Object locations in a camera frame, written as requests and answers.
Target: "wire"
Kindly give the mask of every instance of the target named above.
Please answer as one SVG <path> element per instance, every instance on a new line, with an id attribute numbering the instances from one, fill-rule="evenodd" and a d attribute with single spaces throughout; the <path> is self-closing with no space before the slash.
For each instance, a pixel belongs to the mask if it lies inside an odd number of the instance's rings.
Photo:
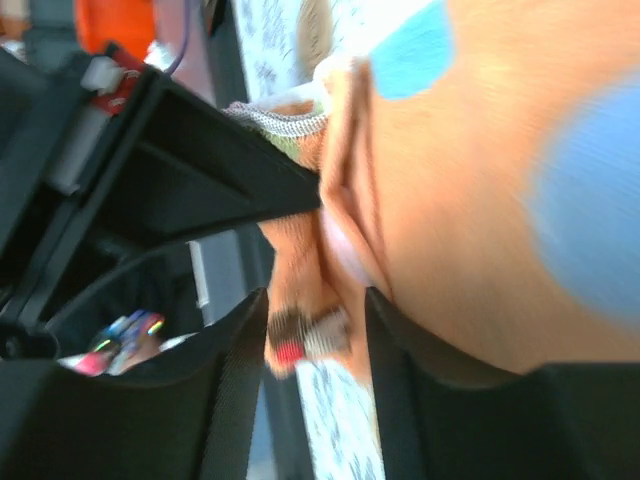
<path id="1" fill-rule="evenodd" d="M 184 0 L 184 23 L 182 27 L 182 43 L 180 45 L 180 50 L 178 51 L 178 55 L 171 62 L 169 68 L 165 70 L 167 75 L 173 75 L 175 71 L 180 66 L 180 63 L 184 59 L 185 54 L 187 53 L 187 47 L 189 46 L 189 37 L 191 35 L 191 2 L 193 0 Z"/>

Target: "blue polka dot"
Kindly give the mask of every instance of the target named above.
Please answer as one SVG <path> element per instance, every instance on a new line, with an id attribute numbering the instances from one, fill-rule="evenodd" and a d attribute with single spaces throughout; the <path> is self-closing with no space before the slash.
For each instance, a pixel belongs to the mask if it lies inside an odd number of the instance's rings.
<path id="1" fill-rule="evenodd" d="M 434 0 L 373 50 L 371 67 L 378 93 L 394 100 L 422 92 L 451 66 L 453 56 L 446 4 Z"/>
<path id="2" fill-rule="evenodd" d="M 640 74 L 552 139 L 529 203 L 539 254 L 588 307 L 640 324 Z"/>

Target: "orange container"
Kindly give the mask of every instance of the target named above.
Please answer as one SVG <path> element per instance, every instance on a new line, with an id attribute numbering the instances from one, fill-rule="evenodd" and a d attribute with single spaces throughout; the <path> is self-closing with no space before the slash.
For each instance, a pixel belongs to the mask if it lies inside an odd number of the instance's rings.
<path id="1" fill-rule="evenodd" d="M 75 0 L 78 40 L 89 53 L 116 42 L 144 61 L 155 38 L 153 0 Z"/>

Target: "light blue dot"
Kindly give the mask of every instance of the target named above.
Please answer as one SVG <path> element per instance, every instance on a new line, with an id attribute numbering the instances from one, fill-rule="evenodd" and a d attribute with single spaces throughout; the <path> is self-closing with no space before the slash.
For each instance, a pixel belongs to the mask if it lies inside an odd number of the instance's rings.
<path id="1" fill-rule="evenodd" d="M 557 131 L 529 202 L 539 255 L 584 305 L 640 325 L 640 74 Z"/>
<path id="2" fill-rule="evenodd" d="M 430 88 L 453 63 L 453 35 L 446 3 L 434 0 L 372 52 L 378 93 L 402 99 Z"/>

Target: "patterned tablecloth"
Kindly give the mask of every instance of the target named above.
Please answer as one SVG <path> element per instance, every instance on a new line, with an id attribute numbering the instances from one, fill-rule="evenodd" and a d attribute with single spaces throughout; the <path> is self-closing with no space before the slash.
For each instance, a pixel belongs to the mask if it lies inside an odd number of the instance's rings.
<path id="1" fill-rule="evenodd" d="M 334 51 L 363 54 L 429 0 L 331 0 Z M 295 52 L 301 0 L 233 0 L 249 99 L 307 81 Z M 318 480 L 384 478 L 371 428 L 373 399 L 337 363 L 298 367 L 311 455 Z"/>

